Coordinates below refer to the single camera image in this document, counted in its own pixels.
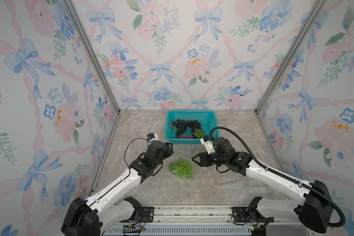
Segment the green grape leaf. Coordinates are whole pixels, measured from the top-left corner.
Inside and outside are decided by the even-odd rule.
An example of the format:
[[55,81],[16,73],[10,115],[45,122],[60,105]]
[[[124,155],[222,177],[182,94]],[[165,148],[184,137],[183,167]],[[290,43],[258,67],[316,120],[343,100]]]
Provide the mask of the green grape leaf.
[[205,136],[205,133],[202,129],[196,129],[196,130],[194,130],[194,136],[197,139],[201,139]]

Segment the dark purple grape bunch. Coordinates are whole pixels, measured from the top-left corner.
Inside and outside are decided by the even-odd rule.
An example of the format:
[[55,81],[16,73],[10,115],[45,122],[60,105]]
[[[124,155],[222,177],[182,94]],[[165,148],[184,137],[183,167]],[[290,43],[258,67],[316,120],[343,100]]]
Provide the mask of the dark purple grape bunch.
[[194,134],[194,130],[203,129],[198,120],[177,119],[171,122],[172,129],[176,131],[175,136]]

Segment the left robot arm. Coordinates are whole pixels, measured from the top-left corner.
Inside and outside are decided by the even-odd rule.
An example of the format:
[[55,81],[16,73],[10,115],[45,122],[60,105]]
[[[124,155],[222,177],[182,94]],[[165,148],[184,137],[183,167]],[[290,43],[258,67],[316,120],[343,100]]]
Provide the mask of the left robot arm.
[[154,175],[164,159],[173,155],[172,143],[152,141],[147,151],[134,160],[126,171],[96,194],[74,200],[65,216],[61,231],[65,236],[101,236],[122,221],[138,221],[142,205],[130,190]]

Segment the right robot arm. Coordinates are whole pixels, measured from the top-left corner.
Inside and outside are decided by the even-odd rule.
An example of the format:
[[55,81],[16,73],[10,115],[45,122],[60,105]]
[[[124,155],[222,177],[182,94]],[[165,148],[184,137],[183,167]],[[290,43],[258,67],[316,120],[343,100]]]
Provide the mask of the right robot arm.
[[324,234],[334,211],[329,203],[330,194],[320,181],[311,183],[285,175],[284,173],[257,162],[251,154],[236,151],[229,140],[218,138],[214,141],[202,139],[206,152],[192,158],[200,167],[226,166],[228,171],[241,174],[267,184],[278,190],[288,200],[270,200],[254,197],[245,213],[233,212],[235,223],[270,222],[275,218],[299,221],[308,229]]

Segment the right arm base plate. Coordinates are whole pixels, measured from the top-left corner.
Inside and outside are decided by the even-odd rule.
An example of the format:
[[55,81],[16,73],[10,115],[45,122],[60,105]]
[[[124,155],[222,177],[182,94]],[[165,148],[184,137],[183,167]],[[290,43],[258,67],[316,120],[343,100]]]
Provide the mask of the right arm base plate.
[[274,218],[265,218],[261,216],[255,209],[248,210],[246,206],[234,206],[231,207],[231,221],[236,224],[246,223],[273,223]]

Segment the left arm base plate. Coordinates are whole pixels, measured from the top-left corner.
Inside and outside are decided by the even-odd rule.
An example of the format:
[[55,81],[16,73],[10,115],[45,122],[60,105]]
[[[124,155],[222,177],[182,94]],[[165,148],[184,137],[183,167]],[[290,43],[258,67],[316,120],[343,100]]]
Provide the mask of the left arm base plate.
[[121,223],[152,223],[154,219],[154,210],[153,206],[143,206],[136,208],[133,215],[128,219],[121,221]]

